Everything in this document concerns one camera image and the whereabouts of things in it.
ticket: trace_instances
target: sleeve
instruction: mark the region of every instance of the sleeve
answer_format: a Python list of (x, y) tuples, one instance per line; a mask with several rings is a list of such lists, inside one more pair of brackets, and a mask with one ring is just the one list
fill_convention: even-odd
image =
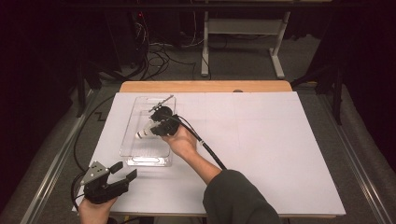
[(209, 183), (204, 208), (211, 224), (276, 223), (276, 210), (244, 175), (224, 170)]

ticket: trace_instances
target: metal rail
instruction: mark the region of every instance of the metal rail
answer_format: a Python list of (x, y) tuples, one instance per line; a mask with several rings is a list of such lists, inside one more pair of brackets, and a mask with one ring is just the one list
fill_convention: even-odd
[(330, 106), (329, 101), (327, 100), (325, 95), (319, 96), (319, 101), (322, 103), (323, 107), (326, 110), (327, 115), (332, 121), (332, 125), (340, 137), (341, 142), (344, 145), (344, 153), (346, 155), (346, 160), (349, 162), (349, 165), (358, 180), (359, 185), (361, 186), (361, 191), (366, 197), (367, 203), (370, 205), (378, 224), (393, 224), (389, 213), (382, 203), (375, 185), (371, 181), (370, 177), (366, 173), (359, 160), (358, 155), (355, 153), (355, 149), (350, 144), (346, 133), (341, 125), (338, 125), (334, 117), (332, 116), (332, 107)]
[(44, 209), (44, 206), (47, 203), (50, 194), (52, 193), (53, 188), (58, 180), (59, 175), (61, 174), (62, 169), (64, 168), (64, 164), (67, 161), (67, 158), (70, 152), (73, 149), (73, 143), (76, 140), (78, 130), (81, 128), (81, 125), (84, 123), (86, 119), (86, 112), (91, 109), (92, 103), (96, 98), (97, 91), (90, 90), (87, 96), (87, 106), (85, 111), (82, 113), (81, 117), (78, 118), (70, 132), (70, 134), (66, 137), (64, 144), (61, 149), (56, 154), (49, 170), (47, 171), (43, 181), (41, 182), (38, 191), (35, 194), (32, 202), (26, 210), (25, 215), (21, 221), (22, 224), (25, 223), (37, 223), (41, 212)]

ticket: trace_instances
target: gray floor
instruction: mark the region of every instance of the gray floor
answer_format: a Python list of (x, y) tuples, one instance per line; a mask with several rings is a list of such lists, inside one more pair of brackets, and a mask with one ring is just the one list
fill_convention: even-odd
[[(209, 54), (212, 80), (227, 79), (276, 79), (268, 48), (275, 40), (272, 37), (261, 37), (254, 40), (229, 37), (224, 48), (224, 38), (211, 36)], [(279, 52), (286, 80), (292, 81), (304, 75), (318, 47), (319, 40), (308, 36), (297, 41), (285, 40)], [(165, 47), (168, 55), (183, 64), (170, 62), (168, 68), (155, 80), (190, 80), (209, 79), (201, 77), (201, 48), (190, 47), (174, 49)], [(160, 59), (153, 59), (152, 64), (160, 64)], [(151, 66), (153, 74), (158, 67)], [(94, 108), (107, 97), (119, 90), (120, 83), (104, 81), (104, 87), (91, 96)], [(384, 157), (376, 148), (370, 134), (356, 112), (353, 102), (343, 89), (342, 121), (343, 125), (334, 124), (329, 115), (330, 95), (316, 95), (315, 84), (303, 84), (298, 92), (304, 111), (317, 138), (318, 145), (329, 167), (337, 186), (346, 216), (332, 219), (291, 218), (290, 223), (392, 223), (396, 221), (396, 176), (389, 168)], [(99, 106), (94, 112), (105, 117), (111, 106), (111, 100)], [(45, 186), (49, 190), (48, 198), (35, 199), (35, 195), (54, 161), (59, 159), (60, 151), (70, 133), (75, 130), (81, 119), (76, 118), (78, 104), (74, 104), (66, 115), (58, 122), (45, 143), (37, 152), (19, 187), (12, 195), (7, 208), (0, 216), (0, 223), (21, 223), (23, 218), (32, 223), (78, 223), (78, 216), (71, 211), (70, 185), (79, 169), (74, 163), (72, 153), (65, 154), (65, 160), (60, 162), (62, 168), (59, 176), (52, 178), (53, 185)], [(88, 166), (97, 140), (104, 127), (104, 122), (98, 119), (99, 114), (92, 114), (78, 139), (77, 152), (82, 165)], [(34, 209), (32, 216), (26, 216), (28, 208)], [(168, 223), (184, 223), (181, 220), (171, 220)]]

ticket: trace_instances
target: table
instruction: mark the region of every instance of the table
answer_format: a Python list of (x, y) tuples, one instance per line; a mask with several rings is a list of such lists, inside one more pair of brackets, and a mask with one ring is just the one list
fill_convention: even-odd
[[(331, 2), (332, 0), (303, 0), (302, 2)], [(232, 0), (231, 2), (282, 2), (293, 3), (293, 0)], [(276, 35), (276, 43), (273, 48), (268, 49), (271, 61), (273, 63), (276, 76), (284, 79), (282, 66), (277, 54), (279, 53), (283, 35), (289, 22), (290, 12), (286, 11), (283, 18), (278, 20), (242, 20), (242, 19), (209, 19), (208, 12), (205, 13), (204, 23), (204, 47), (201, 62), (201, 75), (209, 75), (209, 34), (228, 34), (228, 35)]]
[[(298, 96), (286, 81), (125, 82), (113, 102), (92, 161), (107, 167), (121, 161), (120, 144), (134, 97), (160, 92), (176, 96), (178, 104), (183, 105), (178, 114), (186, 115), (183, 117), (224, 164), (246, 175), (281, 217), (335, 217), (346, 213)], [(193, 116), (192, 107), (198, 108)], [(233, 119), (234, 114), (241, 113), (246, 113), (243, 120)], [(254, 119), (262, 116), (265, 119)], [(260, 132), (237, 131), (248, 129)], [(198, 151), (213, 161), (202, 147)], [(134, 168), (124, 167), (108, 182), (123, 179)], [(205, 183), (178, 156), (174, 156), (171, 167), (137, 167), (137, 171), (137, 179), (119, 197), (112, 214), (205, 216)]]

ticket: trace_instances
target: transparent box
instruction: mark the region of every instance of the transparent box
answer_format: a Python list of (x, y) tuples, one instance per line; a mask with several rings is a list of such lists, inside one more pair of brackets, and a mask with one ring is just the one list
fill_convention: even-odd
[[(160, 136), (150, 135), (145, 138), (138, 138), (136, 134), (142, 130), (146, 130), (152, 125), (150, 116), (154, 113), (152, 108), (158, 103), (170, 97), (166, 96), (141, 96), (136, 97), (134, 107), (129, 118), (128, 127), (126, 129), (120, 155), (125, 159), (128, 165), (135, 166), (171, 166), (172, 150)], [(176, 114), (176, 98), (172, 97), (163, 103), (172, 109)]]

